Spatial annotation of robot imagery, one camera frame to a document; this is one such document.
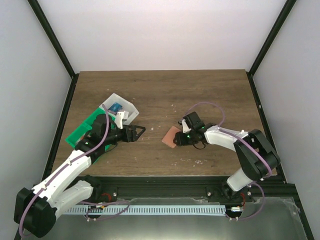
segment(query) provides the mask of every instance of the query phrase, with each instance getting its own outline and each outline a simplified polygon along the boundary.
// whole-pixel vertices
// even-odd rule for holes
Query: wooden tabletop
[[[54,162],[55,170],[73,150],[65,139],[112,93],[132,102],[140,114],[132,124],[146,127],[137,142],[118,144],[82,174],[92,176],[217,176],[240,167],[235,152],[208,145],[174,149],[161,142],[171,126],[198,102],[224,108],[224,128],[263,130],[244,70],[164,70],[81,72]],[[204,123],[218,124],[220,110],[211,105],[194,109]]]

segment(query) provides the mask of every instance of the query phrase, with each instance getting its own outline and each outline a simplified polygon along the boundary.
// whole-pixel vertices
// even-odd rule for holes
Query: white vent grille
[[[125,205],[110,205],[104,209],[94,209],[89,215],[113,215],[125,209]],[[87,205],[75,205],[65,215],[84,215]],[[202,215],[224,216],[224,205],[131,205],[122,215]]]

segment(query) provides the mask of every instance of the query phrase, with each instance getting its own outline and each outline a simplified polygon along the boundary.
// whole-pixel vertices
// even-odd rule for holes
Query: black corner beam
[[[275,38],[276,38],[278,32],[280,31],[282,25],[286,21],[291,9],[294,7],[296,1],[297,0],[287,0],[285,2],[285,4],[284,4],[279,16],[277,17],[273,27],[271,28],[271,31],[269,32],[268,37],[266,38],[264,44],[262,45],[262,48],[261,48],[260,52],[258,53],[258,56],[254,60],[253,65],[250,68],[250,71],[249,71],[249,75],[250,76],[253,77],[255,75],[255,73],[258,70],[262,60],[266,56],[271,44],[275,40]]]
[[[48,36],[49,40],[51,41],[56,53],[58,54],[59,58],[61,59],[65,69],[67,70],[68,74],[70,75],[71,79],[76,77],[75,71],[73,70],[64,50],[62,49],[53,29],[51,28],[39,2],[37,0],[28,0],[34,14],[38,18],[40,24],[42,25],[46,35]]]

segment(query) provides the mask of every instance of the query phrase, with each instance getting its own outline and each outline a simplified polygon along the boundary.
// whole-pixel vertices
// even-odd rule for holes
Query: purple cable
[[[251,152],[253,152],[254,155],[256,155],[256,157],[263,163],[263,165],[266,167],[266,169],[268,170],[268,175],[266,177],[270,177],[272,175],[272,170],[270,168],[270,166],[268,165],[268,163],[266,162],[266,160],[264,160],[264,158],[259,154],[257,153],[246,141],[244,141],[241,137],[231,133],[231,132],[228,132],[228,131],[225,131],[223,129],[221,129],[220,127],[218,128],[220,132],[224,133],[224,134],[228,134],[236,139],[238,139],[240,142],[242,142]]]
[[[254,214],[252,214],[252,215],[250,215],[250,216],[238,218],[239,221],[240,221],[240,220],[241,220],[241,221],[242,221],[242,220],[248,220],[248,219],[253,218],[254,216],[258,215],[258,214],[262,211],[262,209],[264,208],[264,206],[265,206],[266,197],[265,197],[265,192],[264,192],[264,190],[263,190],[262,187],[261,187],[258,183],[256,183],[256,182],[252,182],[251,185],[255,185],[255,186],[257,186],[257,187],[260,189],[261,194],[262,194],[262,204],[261,204],[259,210],[256,211]]]
[[[106,106],[104,104],[102,104],[102,107],[105,111],[105,116],[106,116],[106,127],[105,127],[105,132],[104,132],[104,135],[103,135],[103,138],[102,140],[92,149],[90,149],[89,151],[75,157],[74,159],[72,159],[70,161],[70,163],[74,163],[75,161],[77,161],[78,159],[82,158],[83,156],[86,156],[90,153],[92,153],[93,151],[95,151],[97,148],[99,148],[103,143],[104,141],[106,140],[106,137],[108,135],[108,131],[109,131],[109,114],[108,114],[108,109],[106,108]],[[69,165],[68,164],[65,164],[63,167],[61,167],[59,169],[59,171],[57,171],[50,179],[49,181],[45,184],[45,187],[48,187],[50,183],[52,183],[52,181],[64,170],[68,167]],[[26,238],[26,237],[29,237],[31,234],[29,235],[24,235],[24,229],[23,229],[23,225],[24,225],[24,221],[25,221],[25,218],[26,218],[26,215],[29,211],[29,209],[31,208],[32,204],[35,202],[35,200],[37,199],[37,197],[43,192],[45,191],[45,189],[40,189],[39,192],[34,195],[34,197],[31,199],[31,201],[29,202],[29,204],[26,206],[22,216],[21,216],[21,220],[20,220],[20,223],[19,223],[19,234],[22,238]]]
[[[107,217],[104,217],[104,218],[96,218],[95,221],[104,221],[104,220],[107,220],[107,219],[113,219],[115,217],[118,217],[120,214],[123,214],[125,211],[128,210],[129,206],[130,206],[130,202],[129,201],[114,201],[114,202],[107,202],[107,203],[92,203],[92,202],[87,202],[87,201],[81,201],[82,204],[89,204],[89,205],[94,205],[94,206],[110,206],[110,205],[118,205],[118,204],[127,204],[126,208],[121,210],[120,212],[114,214],[114,215],[111,215],[111,216],[107,216]],[[86,219],[90,219],[89,218],[89,213],[91,211],[93,211],[95,209],[89,209],[85,216],[86,216]]]
[[[198,105],[203,105],[203,104],[210,104],[210,105],[213,105],[213,106],[215,106],[216,108],[220,109],[220,111],[221,111],[221,113],[222,113],[222,120],[221,120],[221,122],[218,124],[218,127],[220,127],[220,126],[224,123],[224,121],[225,121],[225,119],[226,119],[225,111],[223,110],[222,107],[220,107],[218,104],[213,103],[213,102],[209,102],[209,101],[201,101],[201,102],[198,102],[197,104],[193,105],[193,106],[184,114],[184,116],[186,116],[188,113],[190,113],[190,111],[191,111],[193,108],[195,108],[196,106],[198,106]]]

